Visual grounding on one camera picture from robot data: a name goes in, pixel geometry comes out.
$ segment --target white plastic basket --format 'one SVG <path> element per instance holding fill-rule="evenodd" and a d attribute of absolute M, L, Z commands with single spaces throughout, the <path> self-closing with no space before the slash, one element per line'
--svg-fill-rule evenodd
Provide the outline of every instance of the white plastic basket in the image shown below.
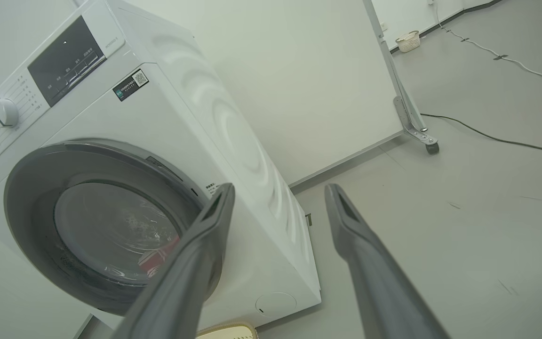
<path fill-rule="evenodd" d="M 401 52 L 407 53 L 420 46 L 420 32 L 413 31 L 409 32 L 408 34 L 403 34 L 396 39 L 396 43 L 398 44 Z"/>

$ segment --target caster wheel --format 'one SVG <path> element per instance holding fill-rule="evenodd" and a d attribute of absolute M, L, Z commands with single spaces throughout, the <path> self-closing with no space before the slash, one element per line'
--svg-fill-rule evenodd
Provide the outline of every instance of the caster wheel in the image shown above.
<path fill-rule="evenodd" d="M 436 154 L 440 148 L 438 147 L 438 142 L 433 145 L 426 145 L 426 151 L 428 151 L 429 154 Z"/>

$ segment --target front-loading washer door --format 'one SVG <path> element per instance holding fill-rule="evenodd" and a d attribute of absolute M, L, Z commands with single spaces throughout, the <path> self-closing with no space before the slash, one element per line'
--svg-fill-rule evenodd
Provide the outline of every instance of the front-loading washer door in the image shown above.
<path fill-rule="evenodd" d="M 10 173 L 4 196 L 9 228 L 28 259 L 64 291 L 119 315 L 206 201 L 164 159 L 104 140 L 28 154 Z M 217 268 L 209 294 L 219 275 Z"/>

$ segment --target whiteboard stand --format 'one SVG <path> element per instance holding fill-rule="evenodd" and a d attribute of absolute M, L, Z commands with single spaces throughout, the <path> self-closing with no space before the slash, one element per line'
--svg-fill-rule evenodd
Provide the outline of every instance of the whiteboard stand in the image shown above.
<path fill-rule="evenodd" d="M 419 110 L 417 110 L 417 106 L 409 96 L 409 93 L 405 90 L 403 83 L 400 81 L 396 67 L 394 66 L 394 60 L 390 54 L 386 41 L 383 38 L 384 34 L 382 27 L 380 26 L 372 0 L 363 0 L 363 4 L 367 10 L 369 21 L 372 23 L 372 28 L 374 29 L 376 39 L 378 39 L 380 49 L 382 50 L 382 55 L 386 62 L 386 67 L 388 67 L 394 90 L 396 90 L 397 93 L 397 96 L 393 99 L 393 103 L 399 115 L 400 122 L 403 124 L 403 132 L 413 139 L 424 143 L 428 153 L 436 154 L 439 151 L 438 139 L 436 137 L 431 137 L 426 133 L 428 127 L 424 124 L 422 116 L 419 113 Z"/>

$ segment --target power cord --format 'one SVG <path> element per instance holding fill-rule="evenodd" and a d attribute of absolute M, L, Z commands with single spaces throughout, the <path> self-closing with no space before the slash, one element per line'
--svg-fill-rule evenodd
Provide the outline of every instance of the power cord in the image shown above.
<path fill-rule="evenodd" d="M 432 116 L 432 118 L 443 118 L 443 119 L 448 119 L 448 120 L 453 120 L 453 121 L 456 121 L 462 125 L 464 125 L 465 127 L 473 130 L 474 132 L 478 133 L 478 134 L 481 134 L 481 135 L 484 135 L 485 137 L 489 137 L 490 139 L 492 140 L 496 140 L 496 141 L 501 141 L 501 142 L 506 142 L 507 144 L 514 144 L 514 145 L 520 145 L 520 146 L 525 146 L 525 147 L 530 147 L 530 148 L 536 148 L 537 150 L 542 150 L 542 147 L 541 146 L 534 146 L 534 145 L 530 145 L 530 144 L 524 144 L 523 142 L 518 142 L 518 141 L 509 141 L 509 140 L 504 140 L 504 139 L 499 139 L 498 137 L 491 137 L 490 135 L 488 135 L 487 133 L 482 133 L 481 131 L 479 131 L 478 129 L 475 129 L 474 127 L 468 125 L 468 124 L 465 124 L 464 122 L 461 122 L 457 119 L 454 119 L 454 118 L 449 118 L 448 116 L 443 116 L 443 115 L 432 115 L 432 114 L 423 114 L 422 115 L 425 115 L 425 116 Z"/>
<path fill-rule="evenodd" d="M 520 67 L 522 67 L 522 69 L 524 69 L 525 71 L 528 71 L 530 73 L 533 73 L 533 74 L 536 74 L 536 75 L 540 75 L 542 77 L 542 73 L 539 73 L 539 72 L 536 72 L 536 71 L 533 71 L 532 69 L 524 66 L 524 64 L 522 64 L 521 62 L 519 62 L 518 60 L 514 60 L 514 59 L 510 59 L 510 58 L 507 58 L 507 56 L 505 54 L 498 54 L 497 52 L 493 51 L 492 49 L 489 49 L 489 48 L 486 48 L 486 47 L 482 47 L 481 45 L 479 45 L 478 43 L 475 43 L 474 41 L 470 40 L 469 38 L 465 38 L 465 37 L 462 37 L 458 34 L 455 34 L 455 32 L 453 32 L 452 30 L 447 30 L 443 24 L 440 23 L 440 17 L 438 16 L 438 0 L 435 0 L 434 1 L 434 6 L 435 6 L 435 9 L 436 9 L 436 20 L 438 21 L 438 25 L 440 26 L 440 28 L 442 28 L 443 30 L 446 30 L 446 32 L 449 32 L 451 34 L 453 34 L 454 36 L 458 37 L 461 39 L 461 42 L 469 42 L 469 43 L 473 43 L 474 45 L 476 45 L 476 47 L 479 47 L 479 48 L 482 48 L 484 49 L 485 51 L 488 51 L 488 52 L 491 52 L 492 54 L 494 54 L 497 58 L 495 60 L 507 60 L 508 62 L 513 62 L 514 64 L 517 64 L 519 65 Z"/>

